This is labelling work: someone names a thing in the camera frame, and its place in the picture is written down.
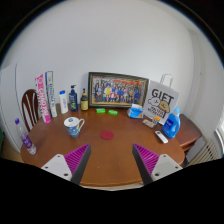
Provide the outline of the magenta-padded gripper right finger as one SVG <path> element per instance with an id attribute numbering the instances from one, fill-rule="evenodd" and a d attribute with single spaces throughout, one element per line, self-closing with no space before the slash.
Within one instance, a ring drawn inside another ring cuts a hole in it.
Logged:
<path id="1" fill-rule="evenodd" d="M 182 167 L 167 154 L 158 155 L 138 144 L 132 146 L 132 154 L 144 185 L 150 184 L 182 169 Z"/>

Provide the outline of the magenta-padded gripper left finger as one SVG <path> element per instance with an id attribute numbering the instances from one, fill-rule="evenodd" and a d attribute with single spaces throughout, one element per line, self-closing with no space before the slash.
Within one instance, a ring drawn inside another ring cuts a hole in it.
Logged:
<path id="1" fill-rule="evenodd" d="M 79 185 L 90 155 L 91 145 L 86 144 L 66 155 L 56 154 L 42 169 Z"/>

